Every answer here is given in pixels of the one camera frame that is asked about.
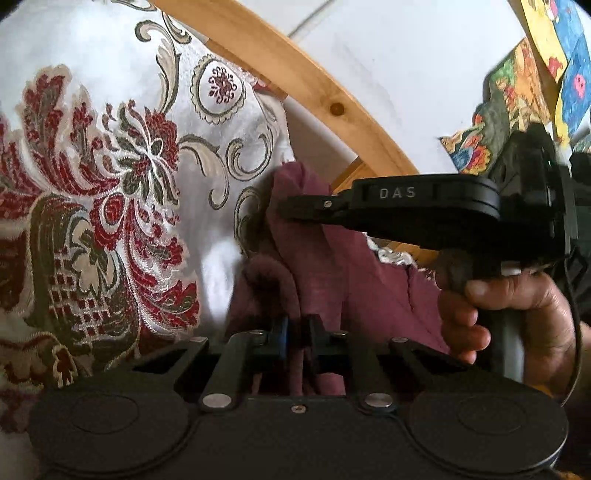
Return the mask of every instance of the circular disc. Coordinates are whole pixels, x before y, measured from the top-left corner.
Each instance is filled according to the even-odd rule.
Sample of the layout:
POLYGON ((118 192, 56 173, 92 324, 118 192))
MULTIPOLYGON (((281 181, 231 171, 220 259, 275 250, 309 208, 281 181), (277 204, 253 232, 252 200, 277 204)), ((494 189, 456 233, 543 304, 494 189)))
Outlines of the circular disc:
POLYGON ((410 407, 415 439, 457 468, 509 474, 553 460, 564 445, 566 415, 535 391, 510 393, 423 392, 410 407))
POLYGON ((136 469, 171 450, 189 425, 173 391, 53 391, 31 413, 31 441, 45 459, 83 473, 136 469))

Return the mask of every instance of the maroon cloth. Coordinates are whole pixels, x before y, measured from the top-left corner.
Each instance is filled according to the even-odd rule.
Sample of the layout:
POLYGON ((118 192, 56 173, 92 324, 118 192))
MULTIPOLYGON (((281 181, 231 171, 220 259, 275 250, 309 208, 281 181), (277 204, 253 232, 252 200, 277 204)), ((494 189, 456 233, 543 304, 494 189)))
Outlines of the maroon cloth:
MULTIPOLYGON (((375 343, 405 336, 447 353, 435 284, 414 267, 380 263, 362 233, 282 219, 278 202, 301 194, 331 192, 301 163, 283 165, 267 209, 272 242, 261 246, 238 279, 226 333, 269 328, 265 322, 282 315, 297 330, 301 316, 318 314, 328 331, 359 332, 375 343)), ((304 353, 293 349, 290 356, 290 393, 308 393, 304 353)), ((338 375, 320 375, 316 383, 322 394, 344 392, 338 375)))

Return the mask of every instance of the colorful fabric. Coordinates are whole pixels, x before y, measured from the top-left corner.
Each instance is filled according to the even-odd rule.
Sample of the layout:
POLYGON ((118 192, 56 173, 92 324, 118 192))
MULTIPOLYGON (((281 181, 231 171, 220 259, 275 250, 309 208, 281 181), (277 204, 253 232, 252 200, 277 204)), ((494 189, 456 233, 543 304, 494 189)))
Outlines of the colorful fabric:
POLYGON ((579 140, 573 147, 573 152, 591 153, 591 134, 579 140))
POLYGON ((579 37, 564 72, 556 103, 557 141, 566 145, 591 106, 591 60, 584 35, 579 37))
POLYGON ((550 121, 527 38, 490 75, 488 87, 490 98, 476 109, 473 126, 441 138, 443 147, 462 173, 486 173, 495 164, 512 131, 525 131, 532 122, 550 121))
POLYGON ((223 332, 270 173, 293 153, 264 86, 147 2, 25 0, 0 43, 14 46, 0 51, 0 478, 18 480, 11 448, 42 388, 223 332))
POLYGON ((558 82, 583 26, 573 0, 521 0, 530 33, 550 74, 558 82))

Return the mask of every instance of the fingernail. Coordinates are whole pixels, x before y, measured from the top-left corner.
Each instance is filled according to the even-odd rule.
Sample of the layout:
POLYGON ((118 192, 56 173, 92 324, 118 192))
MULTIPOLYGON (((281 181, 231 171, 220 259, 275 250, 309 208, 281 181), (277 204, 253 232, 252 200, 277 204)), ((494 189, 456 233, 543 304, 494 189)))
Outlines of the fingernail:
POLYGON ((482 297, 488 291, 488 283, 482 280, 470 280, 466 284, 466 292, 475 297, 482 297))

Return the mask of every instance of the hand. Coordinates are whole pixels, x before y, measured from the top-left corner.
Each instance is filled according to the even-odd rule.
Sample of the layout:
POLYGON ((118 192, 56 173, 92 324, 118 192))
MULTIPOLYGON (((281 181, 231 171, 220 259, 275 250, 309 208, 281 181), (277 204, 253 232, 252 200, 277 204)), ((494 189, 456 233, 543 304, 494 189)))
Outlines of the hand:
POLYGON ((451 355, 473 364, 485 349, 490 332, 476 323, 477 308, 512 308, 524 313, 524 382, 564 394, 574 358, 574 327, 569 302, 546 274, 523 273, 490 281, 471 280, 465 296, 439 295, 441 332, 451 355))

